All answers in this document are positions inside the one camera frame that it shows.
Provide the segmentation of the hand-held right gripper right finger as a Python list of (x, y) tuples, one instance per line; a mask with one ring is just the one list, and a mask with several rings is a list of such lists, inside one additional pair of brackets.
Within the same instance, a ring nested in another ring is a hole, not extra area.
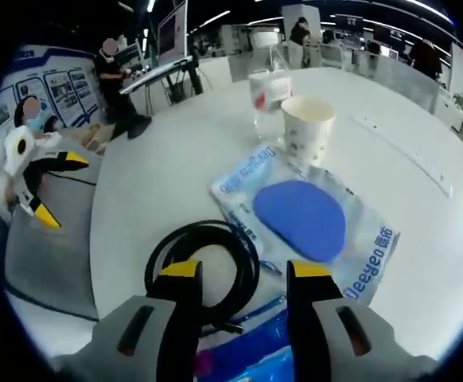
[(437, 370), (369, 306), (345, 298), (323, 265), (288, 261), (286, 285), (296, 381), (428, 381)]

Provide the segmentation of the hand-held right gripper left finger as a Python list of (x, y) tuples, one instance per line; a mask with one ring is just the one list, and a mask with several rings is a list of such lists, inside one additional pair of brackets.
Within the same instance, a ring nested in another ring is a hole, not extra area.
[(202, 328), (202, 267), (172, 263), (151, 291), (93, 327), (80, 351), (56, 359), (59, 381), (191, 381)]

